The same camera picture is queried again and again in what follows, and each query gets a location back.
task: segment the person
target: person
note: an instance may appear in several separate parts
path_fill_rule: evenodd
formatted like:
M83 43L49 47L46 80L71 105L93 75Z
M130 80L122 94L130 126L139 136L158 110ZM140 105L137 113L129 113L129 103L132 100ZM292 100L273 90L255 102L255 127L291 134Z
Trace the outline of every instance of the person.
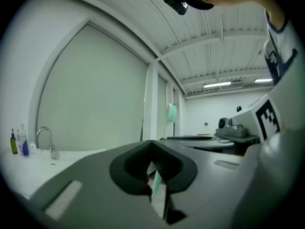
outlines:
M264 44L265 60L276 85L293 63L297 55L304 55L304 47L284 10L275 0L186 0L192 6L209 10L213 6L256 2L265 9L268 24L267 41Z

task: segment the bottle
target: bottle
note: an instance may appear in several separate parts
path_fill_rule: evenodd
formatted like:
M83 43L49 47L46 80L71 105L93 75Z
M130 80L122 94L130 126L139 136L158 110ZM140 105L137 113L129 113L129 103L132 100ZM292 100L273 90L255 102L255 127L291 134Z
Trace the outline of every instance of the bottle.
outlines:
M13 154L18 154L16 147L16 138L14 135L14 129L11 130L10 147Z
M21 125L20 142L21 142L21 146L22 146L23 156L29 156L27 134L25 132L24 124Z
M17 146L18 154L23 155L22 146L20 142L20 129L17 129L15 131L17 132L16 146Z
M33 139L30 140L30 154L33 156L37 156L37 147L36 147Z

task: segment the chrome faucet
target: chrome faucet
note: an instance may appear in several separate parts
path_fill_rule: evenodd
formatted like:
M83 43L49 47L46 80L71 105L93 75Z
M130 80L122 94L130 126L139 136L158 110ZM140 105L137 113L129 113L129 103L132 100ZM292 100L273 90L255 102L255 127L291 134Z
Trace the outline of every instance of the chrome faucet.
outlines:
M58 150L55 150L55 147L53 145L53 140L52 140L52 133L51 130L45 126L41 127L37 133L36 133L36 141L37 141L37 148L38 147L38 135L40 134L41 131L48 131L49 132L49 140L50 140L50 155L51 155L51 159L58 159L59 158L59 153Z

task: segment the black and white checkered marker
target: black and white checkered marker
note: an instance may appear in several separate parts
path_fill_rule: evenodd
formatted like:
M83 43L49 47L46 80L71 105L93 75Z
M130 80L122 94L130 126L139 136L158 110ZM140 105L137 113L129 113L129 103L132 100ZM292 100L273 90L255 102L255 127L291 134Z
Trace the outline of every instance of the black and white checkered marker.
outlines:
M261 127L264 140L280 131L275 112L269 100L255 114Z

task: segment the white corrugated ceiling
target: white corrugated ceiling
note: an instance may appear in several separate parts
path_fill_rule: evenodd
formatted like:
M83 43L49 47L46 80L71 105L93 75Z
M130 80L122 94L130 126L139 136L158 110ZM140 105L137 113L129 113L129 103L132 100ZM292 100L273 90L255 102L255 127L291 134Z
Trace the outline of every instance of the white corrugated ceiling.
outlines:
M266 22L260 5L208 11L189 7L181 16L163 0L97 1L131 22L161 55L169 53L162 62L188 95L201 94L207 83L230 80L243 82L246 88L253 87L256 78L270 77L264 61Z

